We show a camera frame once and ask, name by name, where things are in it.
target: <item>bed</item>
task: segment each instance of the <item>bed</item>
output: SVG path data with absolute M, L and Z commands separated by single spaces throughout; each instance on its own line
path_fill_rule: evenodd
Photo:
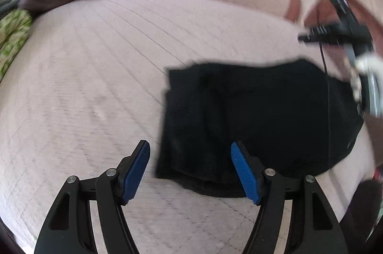
M 241 253 L 258 207 L 245 198 L 201 196 L 155 179 L 166 71 L 194 61 L 274 64 L 318 48 L 301 28 L 270 14 L 213 0 L 79 0 L 39 17 L 0 83 L 0 217 L 33 253 L 64 181 L 96 177 L 132 153 L 152 156 L 124 213 L 141 253 Z M 329 58 L 331 74 L 340 76 Z M 317 177 L 340 220 L 374 171 L 363 127 L 344 160 Z M 276 253 L 283 252 L 288 212 Z M 95 239 L 106 253 L 92 205 Z

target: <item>blue gripper pad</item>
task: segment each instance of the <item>blue gripper pad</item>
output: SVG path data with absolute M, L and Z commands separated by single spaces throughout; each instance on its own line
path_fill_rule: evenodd
M 231 160 L 237 170 L 246 196 L 252 200 L 254 204 L 258 204 L 261 197 L 258 193 L 257 179 L 236 142 L 231 144 Z
M 150 158 L 150 145 L 148 142 L 142 146 L 139 154 L 135 157 L 135 160 L 124 179 L 124 193 L 122 194 L 122 200 L 128 203 L 129 200 L 135 197 L 138 186 L 141 182 L 142 176 L 145 172 L 146 165 Z

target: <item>metal screw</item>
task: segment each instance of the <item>metal screw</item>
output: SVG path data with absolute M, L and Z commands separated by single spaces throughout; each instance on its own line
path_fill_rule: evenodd
M 313 175 L 306 175 L 305 180 L 309 183 L 313 183 L 315 181 L 315 177 Z
M 275 175 L 275 171 L 274 171 L 272 168 L 267 168 L 267 169 L 265 170 L 265 174 L 266 174 L 267 176 L 274 176 L 274 175 Z
M 73 184 L 77 180 L 76 176 L 69 176 L 67 179 L 68 184 Z
M 117 170 L 115 168 L 110 168 L 107 170 L 107 176 L 115 176 L 117 173 Z

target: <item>green and white cloth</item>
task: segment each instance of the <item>green and white cloth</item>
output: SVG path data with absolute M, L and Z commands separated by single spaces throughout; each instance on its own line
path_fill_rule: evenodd
M 0 20 L 0 80 L 28 39 L 32 18 L 26 10 L 14 10 Z

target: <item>wire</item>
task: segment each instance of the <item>wire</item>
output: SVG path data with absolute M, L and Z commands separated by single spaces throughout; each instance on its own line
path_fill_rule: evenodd
M 317 16 L 317 25 L 319 26 L 319 6 L 317 6 L 316 10 Z M 329 83 L 329 74 L 327 72 L 326 61 L 324 59 L 322 41 L 319 40 L 319 49 L 321 50 L 322 62 L 324 73 L 326 74 L 326 83 L 327 83 L 327 165 L 328 170 L 331 169 L 331 121 L 330 121 L 330 83 Z

